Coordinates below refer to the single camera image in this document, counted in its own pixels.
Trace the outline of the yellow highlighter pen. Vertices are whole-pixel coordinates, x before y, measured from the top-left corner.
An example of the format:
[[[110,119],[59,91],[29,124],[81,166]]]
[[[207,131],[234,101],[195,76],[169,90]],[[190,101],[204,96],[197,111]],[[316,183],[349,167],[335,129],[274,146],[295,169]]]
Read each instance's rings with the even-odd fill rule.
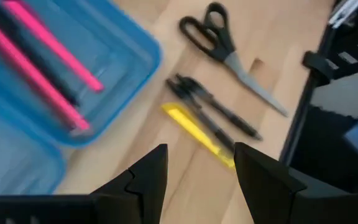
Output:
[[[184,130],[186,130],[200,144],[214,154],[225,166],[235,169],[233,156],[228,156],[223,149],[215,144],[211,138],[201,129],[197,120],[179,103],[165,103],[161,108],[175,120]]]

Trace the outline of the pink highlighter pen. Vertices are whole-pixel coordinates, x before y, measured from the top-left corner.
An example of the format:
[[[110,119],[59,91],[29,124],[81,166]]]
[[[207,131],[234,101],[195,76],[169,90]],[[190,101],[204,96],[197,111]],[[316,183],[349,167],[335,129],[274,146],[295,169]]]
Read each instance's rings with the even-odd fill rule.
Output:
[[[23,1],[2,0],[2,6],[31,33],[46,45],[74,74],[95,92],[104,90],[104,85],[49,31]]]
[[[72,128],[82,131],[90,128],[89,122],[69,103],[66,98],[44,77],[30,60],[14,45],[0,29],[0,52],[38,90]]]

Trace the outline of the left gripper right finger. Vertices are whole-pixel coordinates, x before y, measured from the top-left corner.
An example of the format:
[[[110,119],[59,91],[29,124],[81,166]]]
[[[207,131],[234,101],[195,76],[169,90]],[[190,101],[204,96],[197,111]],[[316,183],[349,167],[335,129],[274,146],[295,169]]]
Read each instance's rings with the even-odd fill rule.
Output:
[[[255,224],[358,224],[353,194],[237,142],[234,163]]]

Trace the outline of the blue transparent supply box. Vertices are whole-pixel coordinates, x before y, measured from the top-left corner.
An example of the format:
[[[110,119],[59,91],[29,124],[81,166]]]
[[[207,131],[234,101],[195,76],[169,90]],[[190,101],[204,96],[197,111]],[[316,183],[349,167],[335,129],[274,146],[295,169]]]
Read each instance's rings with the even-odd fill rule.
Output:
[[[0,56],[0,195],[52,193],[65,149],[100,137],[154,75],[158,42],[109,0],[25,0],[57,39],[103,84],[90,90],[23,25],[17,30],[65,80],[91,128],[75,133]]]

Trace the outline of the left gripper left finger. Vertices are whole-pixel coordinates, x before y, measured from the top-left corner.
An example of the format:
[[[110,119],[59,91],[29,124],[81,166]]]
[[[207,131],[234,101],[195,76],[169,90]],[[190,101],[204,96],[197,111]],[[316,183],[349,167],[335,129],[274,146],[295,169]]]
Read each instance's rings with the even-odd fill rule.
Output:
[[[0,195],[0,224],[159,224],[167,175],[160,144],[90,194]]]

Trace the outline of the black ballpoint pen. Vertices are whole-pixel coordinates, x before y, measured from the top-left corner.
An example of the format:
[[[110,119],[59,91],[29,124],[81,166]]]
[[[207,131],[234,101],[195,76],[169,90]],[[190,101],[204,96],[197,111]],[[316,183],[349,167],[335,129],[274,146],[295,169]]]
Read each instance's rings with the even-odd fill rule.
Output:
[[[248,136],[258,141],[263,140],[263,137],[255,128],[253,128],[240,116],[236,115],[234,112],[222,105],[200,82],[191,77],[184,77],[179,73],[177,73],[175,77],[178,79],[179,83],[182,84],[190,93],[194,93],[198,98],[202,99],[205,103],[209,104],[218,112],[220,112],[231,124],[239,128]]]
[[[187,89],[184,84],[175,83],[170,78],[166,79],[165,83],[169,89],[184,102],[194,116],[219,140],[219,142],[225,146],[231,154],[234,154],[234,140],[223,131],[211,117],[203,112],[202,106],[196,102],[189,89]]]

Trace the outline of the black pen with scale print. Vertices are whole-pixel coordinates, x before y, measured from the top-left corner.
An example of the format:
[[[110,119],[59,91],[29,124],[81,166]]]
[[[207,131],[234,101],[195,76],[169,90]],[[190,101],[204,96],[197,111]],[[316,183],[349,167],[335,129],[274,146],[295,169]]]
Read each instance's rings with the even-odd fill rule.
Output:
[[[80,102],[76,99],[76,96],[69,88],[67,82],[64,81],[60,75],[53,70],[52,66],[28,43],[19,31],[19,26],[16,22],[14,22],[1,7],[0,29],[71,105],[80,105]]]

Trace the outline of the black aluminium table frame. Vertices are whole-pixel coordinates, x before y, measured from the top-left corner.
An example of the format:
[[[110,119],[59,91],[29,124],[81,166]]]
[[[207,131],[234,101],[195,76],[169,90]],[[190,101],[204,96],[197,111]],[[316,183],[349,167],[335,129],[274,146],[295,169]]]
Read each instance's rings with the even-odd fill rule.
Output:
[[[335,0],[317,51],[304,53],[302,64],[310,72],[280,155],[286,165],[293,160],[315,88],[358,73],[358,0]]]

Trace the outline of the black handled scissors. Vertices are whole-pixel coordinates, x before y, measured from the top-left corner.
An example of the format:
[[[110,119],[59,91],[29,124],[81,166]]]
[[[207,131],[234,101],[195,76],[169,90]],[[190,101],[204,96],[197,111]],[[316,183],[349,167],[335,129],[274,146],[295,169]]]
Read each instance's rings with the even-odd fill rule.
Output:
[[[194,26],[201,34],[213,44],[209,49],[202,45],[190,34],[187,26]],[[267,90],[263,89],[244,69],[236,52],[234,41],[229,29],[229,14],[220,2],[208,4],[203,21],[193,16],[185,16],[179,20],[179,29],[182,34],[213,60],[223,63],[237,79],[250,91],[254,92],[281,115],[287,117],[288,111]]]

